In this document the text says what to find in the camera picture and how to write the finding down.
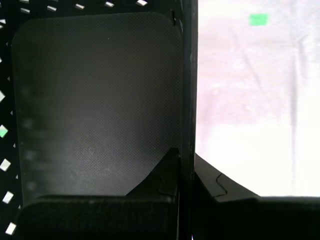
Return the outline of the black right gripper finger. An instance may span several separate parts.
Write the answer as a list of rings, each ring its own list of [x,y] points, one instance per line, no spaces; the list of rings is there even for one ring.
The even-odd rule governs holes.
[[[318,240],[318,197],[263,197],[195,156],[195,240]]]
[[[46,196],[17,218],[22,240],[174,240],[180,153],[170,149],[125,196]]]

